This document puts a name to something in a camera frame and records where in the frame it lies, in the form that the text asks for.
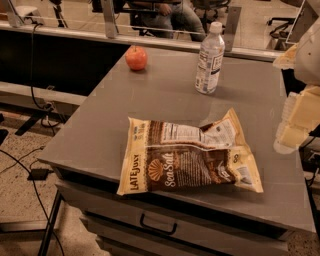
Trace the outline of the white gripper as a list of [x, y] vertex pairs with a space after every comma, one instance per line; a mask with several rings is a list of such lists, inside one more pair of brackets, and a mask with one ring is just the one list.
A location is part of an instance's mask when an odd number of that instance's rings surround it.
[[299, 93], [290, 92], [282, 119], [285, 122], [277, 128], [273, 148], [277, 153], [291, 154], [307, 139], [308, 130], [314, 130], [320, 123], [320, 87], [307, 85]]

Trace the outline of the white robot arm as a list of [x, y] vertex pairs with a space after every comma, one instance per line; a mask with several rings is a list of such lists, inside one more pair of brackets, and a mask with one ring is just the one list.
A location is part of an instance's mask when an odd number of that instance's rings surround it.
[[274, 150], [291, 154], [320, 124], [320, 0], [304, 0], [292, 32], [301, 37], [273, 62], [280, 69], [287, 98]]

